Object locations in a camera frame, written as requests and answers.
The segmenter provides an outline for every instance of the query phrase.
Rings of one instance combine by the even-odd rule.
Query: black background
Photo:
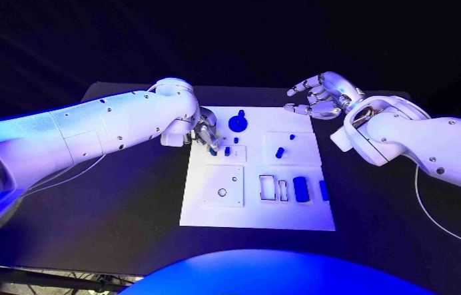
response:
[[[0,117],[80,102],[96,81],[289,88],[328,70],[461,115],[460,0],[0,0],[0,19]],[[425,201],[460,231],[443,187]]]

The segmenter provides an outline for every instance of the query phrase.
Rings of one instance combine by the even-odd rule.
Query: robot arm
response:
[[[348,152],[356,149],[365,160],[382,166],[401,154],[441,180],[461,186],[461,120],[431,119],[428,113],[401,97],[366,97],[336,73],[307,79],[289,90],[289,96],[307,89],[310,105],[286,109],[317,119],[346,112],[345,125],[332,140]]]
[[[218,150],[215,115],[191,84],[170,78],[153,88],[0,121],[0,215],[45,176],[159,135],[163,145],[195,139]]]

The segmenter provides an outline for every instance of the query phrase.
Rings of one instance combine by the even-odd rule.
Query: robotic hand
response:
[[[294,113],[316,119],[335,119],[346,112],[345,125],[330,138],[348,152],[356,149],[365,160],[382,166],[401,154],[433,177],[461,186],[461,119],[433,119],[401,97],[366,97],[361,89],[335,72],[299,83],[289,96],[307,90],[310,105],[286,104]]]
[[[0,216],[48,175],[159,135],[163,145],[182,147],[196,140],[218,151],[215,114],[199,107],[181,79],[0,121]]]

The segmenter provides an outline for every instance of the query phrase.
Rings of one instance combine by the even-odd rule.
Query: blue object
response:
[[[281,158],[281,156],[284,155],[284,151],[286,151],[284,148],[280,147],[279,150],[277,150],[277,153],[276,153],[276,157],[277,158]]]
[[[322,180],[319,183],[320,183],[322,198],[323,198],[323,200],[330,200],[329,192],[328,192],[328,185],[325,184],[325,180]]]
[[[156,271],[122,295],[433,294],[392,275],[338,258],[284,250],[225,250]]]
[[[293,179],[293,186],[296,187],[296,201],[299,203],[310,201],[310,192],[307,190],[306,177],[299,176]]]
[[[248,126],[248,121],[245,119],[245,112],[244,110],[238,111],[238,115],[230,119],[230,128],[234,132],[245,131]]]

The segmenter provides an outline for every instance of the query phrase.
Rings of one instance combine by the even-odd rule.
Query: small blue piece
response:
[[[319,183],[320,183],[322,198],[323,198],[323,200],[330,200],[329,192],[328,192],[328,185],[325,184],[325,180],[322,180]]]
[[[284,155],[284,151],[286,151],[284,148],[280,147],[279,150],[277,150],[277,154],[276,154],[277,158],[281,158],[281,156]]]
[[[245,119],[245,112],[244,110],[238,111],[238,115],[230,119],[230,128],[234,132],[245,131],[248,126],[248,121]]]
[[[299,176],[293,179],[293,186],[296,187],[296,201],[299,203],[310,201],[310,192],[307,190],[306,177]]]

